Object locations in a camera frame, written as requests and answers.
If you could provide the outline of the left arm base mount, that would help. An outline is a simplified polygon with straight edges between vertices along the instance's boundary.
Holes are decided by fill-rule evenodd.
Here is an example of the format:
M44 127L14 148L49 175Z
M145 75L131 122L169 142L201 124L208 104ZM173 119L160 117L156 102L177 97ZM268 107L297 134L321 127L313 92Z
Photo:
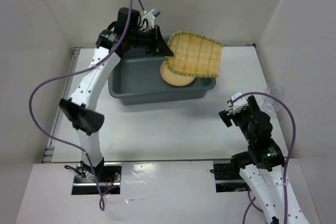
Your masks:
M97 185L91 172L83 170L80 164L65 165L65 169L75 172L72 183L72 195L96 195ZM119 163L107 162L104 164L101 175L98 176L99 188L102 193L119 194L122 166Z

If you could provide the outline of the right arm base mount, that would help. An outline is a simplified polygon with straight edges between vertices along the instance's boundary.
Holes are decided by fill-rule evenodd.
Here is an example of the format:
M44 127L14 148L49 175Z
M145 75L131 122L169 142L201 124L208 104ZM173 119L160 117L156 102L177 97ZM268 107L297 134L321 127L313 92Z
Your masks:
M233 172L229 159L213 161L213 168L209 170L214 175L217 193L247 191L246 182Z

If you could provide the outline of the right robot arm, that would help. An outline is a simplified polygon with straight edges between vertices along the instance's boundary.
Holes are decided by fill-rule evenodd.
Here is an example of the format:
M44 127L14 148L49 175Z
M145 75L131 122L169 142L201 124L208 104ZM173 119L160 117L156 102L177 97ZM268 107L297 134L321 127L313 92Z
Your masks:
M261 111L256 92L238 92L228 101L229 110L219 113L227 127L240 128L248 150L230 159L230 172L242 178L259 203L267 223L308 223L287 175L284 157L272 139L270 116Z

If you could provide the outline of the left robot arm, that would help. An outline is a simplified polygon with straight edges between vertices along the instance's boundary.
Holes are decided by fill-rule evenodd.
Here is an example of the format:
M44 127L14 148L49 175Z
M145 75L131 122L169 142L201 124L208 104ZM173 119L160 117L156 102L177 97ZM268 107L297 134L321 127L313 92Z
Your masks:
M131 48L140 48L152 55L174 55L164 41L160 27L155 24L159 14L157 8L145 11L143 15L135 9L119 9L117 20L98 35L90 71L73 94L59 102L60 109L79 137L81 173L93 182L104 177L104 158L99 141L104 116L96 112L96 107L110 73Z

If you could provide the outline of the woven bamboo tray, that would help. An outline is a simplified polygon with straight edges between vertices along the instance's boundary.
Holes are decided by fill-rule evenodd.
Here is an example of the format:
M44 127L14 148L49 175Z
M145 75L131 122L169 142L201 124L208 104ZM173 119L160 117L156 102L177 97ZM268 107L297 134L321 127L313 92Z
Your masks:
M224 45L191 31L177 31L167 42L174 53L165 65L174 74L196 78L217 78Z

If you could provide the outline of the yellow bear plate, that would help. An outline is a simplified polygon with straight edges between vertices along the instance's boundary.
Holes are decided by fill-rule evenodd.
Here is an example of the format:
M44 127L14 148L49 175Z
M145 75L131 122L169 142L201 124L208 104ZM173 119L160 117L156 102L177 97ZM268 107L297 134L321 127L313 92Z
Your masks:
M191 84L195 80L195 77L183 76L183 75L179 75L179 74L171 72L168 69L165 62L162 62L160 66L160 74L161 74L162 79L167 84L174 86L174 87L184 87L184 86Z

